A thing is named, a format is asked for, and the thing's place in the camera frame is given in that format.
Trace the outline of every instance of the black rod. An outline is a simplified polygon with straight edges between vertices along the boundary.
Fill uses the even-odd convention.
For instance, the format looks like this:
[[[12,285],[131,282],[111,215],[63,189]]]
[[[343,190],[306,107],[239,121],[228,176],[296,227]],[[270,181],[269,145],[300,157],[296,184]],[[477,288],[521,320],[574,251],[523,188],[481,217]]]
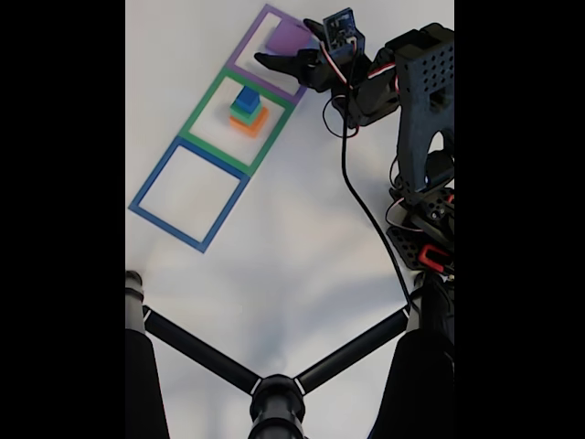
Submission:
[[[335,375],[403,333],[409,321],[404,314],[405,309],[402,308],[386,317],[361,336],[357,336],[331,355],[297,375],[295,379],[303,386],[304,394],[314,391],[321,384],[328,382]]]
[[[146,317],[144,327],[149,333],[164,341],[170,347],[187,355],[220,378],[233,384],[241,391],[251,395],[252,389],[260,379],[258,375],[199,338],[192,336],[148,306],[143,306],[143,312]]]

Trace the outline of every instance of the purple square outline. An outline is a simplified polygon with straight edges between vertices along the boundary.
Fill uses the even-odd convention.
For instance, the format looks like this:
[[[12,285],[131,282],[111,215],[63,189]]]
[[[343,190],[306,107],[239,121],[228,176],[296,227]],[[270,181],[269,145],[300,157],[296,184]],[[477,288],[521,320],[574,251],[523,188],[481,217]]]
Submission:
[[[280,89],[275,85],[272,85],[266,80],[263,80],[262,78],[259,78],[258,76],[254,75],[253,73],[250,73],[249,71],[244,70],[236,65],[236,60],[238,59],[242,50],[250,42],[250,39],[252,38],[256,30],[258,30],[258,27],[260,26],[262,20],[264,19],[264,17],[266,17],[266,15],[268,15],[269,12],[275,14],[276,16],[279,16],[280,18],[282,18],[282,20],[287,20],[289,22],[294,23],[295,25],[300,25],[304,27],[303,22],[297,20],[293,16],[289,16],[288,14],[283,13],[283,11],[276,9],[274,6],[268,4],[264,5],[264,7],[254,20],[254,22],[252,23],[252,26],[250,26],[250,29],[248,29],[248,32],[246,32],[246,35],[244,35],[244,38],[240,41],[234,52],[228,58],[228,62],[226,62],[226,68],[235,71],[236,73],[253,82],[256,82],[266,90],[271,91],[277,96],[280,96],[281,98],[286,99],[287,101],[292,102],[294,105],[296,105],[297,103],[299,103],[304,93],[307,91],[306,87],[300,87],[295,95],[291,95],[290,93],[287,93],[283,89]]]

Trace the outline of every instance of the blue cube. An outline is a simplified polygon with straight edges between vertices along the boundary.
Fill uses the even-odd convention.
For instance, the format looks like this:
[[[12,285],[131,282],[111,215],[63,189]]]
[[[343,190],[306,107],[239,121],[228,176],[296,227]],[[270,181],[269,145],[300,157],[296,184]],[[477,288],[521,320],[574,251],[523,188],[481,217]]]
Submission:
[[[244,87],[236,98],[236,104],[243,111],[252,114],[260,105],[260,94],[250,87]]]

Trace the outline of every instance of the green tape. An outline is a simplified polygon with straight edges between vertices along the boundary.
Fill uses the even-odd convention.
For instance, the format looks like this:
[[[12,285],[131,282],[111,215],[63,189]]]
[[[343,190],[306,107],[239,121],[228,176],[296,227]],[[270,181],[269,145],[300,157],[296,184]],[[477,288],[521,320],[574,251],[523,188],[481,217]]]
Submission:
[[[206,142],[205,140],[197,137],[196,135],[192,135],[189,132],[189,129],[193,126],[193,124],[195,123],[195,121],[197,120],[197,117],[199,117],[201,112],[203,112],[203,109],[206,107],[206,105],[209,103],[209,100],[211,99],[213,94],[218,89],[219,84],[221,84],[221,82],[225,78],[231,78],[234,81],[239,82],[242,85],[247,85],[251,89],[257,91],[264,98],[280,105],[284,109],[284,112],[282,113],[281,118],[278,120],[278,122],[274,126],[274,129],[272,130],[272,132],[268,136],[268,139],[266,140],[266,142],[262,146],[261,150],[258,152],[258,155],[256,155],[256,158],[254,158],[254,161],[249,166],[244,164],[244,163],[241,163],[238,159],[232,157],[231,155],[229,155],[227,153],[224,153],[216,146]],[[234,166],[235,168],[239,169],[241,172],[245,173],[246,175],[252,177],[254,175],[254,173],[256,172],[256,169],[258,169],[258,166],[260,165],[260,163],[262,163],[262,160],[264,159],[264,157],[268,154],[268,151],[270,151],[272,144],[274,144],[274,141],[281,133],[282,128],[284,127],[286,122],[289,120],[289,117],[291,117],[291,114],[293,114],[293,110],[294,110],[294,104],[292,104],[291,102],[288,102],[285,99],[281,98],[280,96],[277,96],[276,94],[264,89],[260,85],[256,84],[255,82],[252,82],[251,80],[249,80],[247,78],[244,78],[243,76],[239,75],[238,73],[236,73],[232,70],[229,70],[227,68],[223,68],[219,72],[217,77],[213,80],[213,82],[211,83],[211,86],[207,89],[205,95],[203,96],[203,98],[201,99],[201,101],[199,102],[199,104],[197,105],[195,110],[191,113],[191,115],[189,116],[189,118],[187,119],[187,121],[185,122],[183,127],[181,128],[181,131],[179,131],[178,135],[185,138],[189,142],[192,142],[195,145],[205,149],[210,154],[213,154],[215,157],[223,160],[224,162]]]

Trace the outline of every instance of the blue tape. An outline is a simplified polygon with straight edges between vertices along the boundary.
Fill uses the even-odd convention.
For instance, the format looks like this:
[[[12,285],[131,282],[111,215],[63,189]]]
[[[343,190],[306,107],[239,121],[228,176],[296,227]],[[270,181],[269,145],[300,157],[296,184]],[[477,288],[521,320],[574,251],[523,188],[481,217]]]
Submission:
[[[196,239],[188,236],[187,234],[185,234],[181,230],[173,227],[168,222],[163,221],[162,219],[156,217],[152,213],[150,213],[150,212],[148,212],[140,207],[140,202],[143,200],[144,196],[146,195],[148,190],[151,188],[151,186],[153,185],[155,180],[158,178],[161,171],[166,166],[169,159],[171,158],[171,156],[173,155],[173,153],[176,151],[177,147],[179,147],[179,146],[183,146],[185,149],[189,150],[193,154],[200,156],[201,158],[207,160],[212,165],[219,167],[220,169],[226,171],[228,174],[234,176],[235,178],[237,178],[239,180],[239,184],[236,187],[236,189],[234,190],[234,192],[231,194],[231,197],[229,197],[228,203],[221,210],[221,212],[219,213],[219,216],[217,217],[217,219],[215,220],[215,222],[211,226],[211,229],[209,229],[209,231],[207,232],[207,235],[204,238],[204,240],[202,240],[202,241],[197,241]],[[214,155],[212,155],[211,153],[198,147],[197,145],[192,144],[191,142],[184,139],[183,137],[177,136],[175,138],[175,140],[173,141],[173,143],[171,143],[170,146],[168,147],[168,149],[165,151],[165,153],[163,154],[163,157],[156,164],[156,166],[153,169],[153,172],[151,172],[150,176],[148,176],[148,178],[144,182],[143,186],[140,188],[140,190],[138,191],[138,193],[136,194],[136,196],[134,197],[134,199],[130,203],[130,206],[128,206],[128,209],[131,210],[132,212],[136,213],[137,215],[143,217],[145,220],[152,222],[156,227],[173,235],[178,240],[181,240],[185,244],[204,253],[205,250],[207,249],[207,247],[209,246],[209,244],[215,238],[216,234],[219,231],[219,228],[221,227],[223,222],[228,217],[228,214],[231,212],[232,208],[234,207],[234,205],[238,201],[239,196],[243,192],[246,185],[248,185],[249,181],[250,181],[250,177],[248,177],[246,174],[244,174],[243,172],[241,172],[240,170],[238,170],[234,166],[215,157]]]

